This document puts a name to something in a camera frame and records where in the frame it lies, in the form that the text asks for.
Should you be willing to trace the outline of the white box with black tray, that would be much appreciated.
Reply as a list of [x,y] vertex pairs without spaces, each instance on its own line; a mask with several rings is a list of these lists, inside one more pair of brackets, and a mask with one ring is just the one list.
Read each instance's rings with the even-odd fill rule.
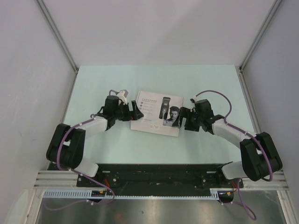
[[[170,107],[167,119],[160,119],[159,113],[163,97],[170,97]],[[183,106],[183,97],[164,95],[140,91],[137,97],[137,106],[144,117],[131,122],[131,130],[178,137],[179,112]]]

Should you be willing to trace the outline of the silver black hair clipper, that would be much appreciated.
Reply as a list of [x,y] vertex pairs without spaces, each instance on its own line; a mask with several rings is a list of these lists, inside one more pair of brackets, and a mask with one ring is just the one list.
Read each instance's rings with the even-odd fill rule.
[[168,111],[170,107],[170,97],[163,97],[162,104],[160,108],[159,118],[160,119],[167,119]]

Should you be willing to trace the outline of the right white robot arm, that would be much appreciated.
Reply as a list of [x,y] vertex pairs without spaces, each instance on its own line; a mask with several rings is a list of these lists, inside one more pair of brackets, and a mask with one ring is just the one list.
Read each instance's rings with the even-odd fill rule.
[[220,167],[215,181],[220,187],[227,187],[235,178],[249,178],[256,182],[271,182],[273,174],[282,169],[283,164],[273,142],[266,133],[252,133],[228,122],[226,116],[215,115],[208,100],[191,101],[193,108],[182,107],[179,122],[185,130],[204,132],[221,137],[241,153],[241,160],[229,162]]

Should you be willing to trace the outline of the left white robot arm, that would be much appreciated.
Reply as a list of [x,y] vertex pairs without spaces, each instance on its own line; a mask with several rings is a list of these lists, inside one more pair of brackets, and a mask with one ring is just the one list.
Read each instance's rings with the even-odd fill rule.
[[104,106],[91,118],[74,126],[64,123],[57,125],[46,152],[46,159],[56,163],[58,169],[72,169],[87,176],[92,186],[103,182],[103,174],[98,172],[99,166],[84,157],[85,140],[109,130],[116,121],[135,121],[144,117],[137,107],[136,101],[131,101],[132,110],[124,96],[107,96]]

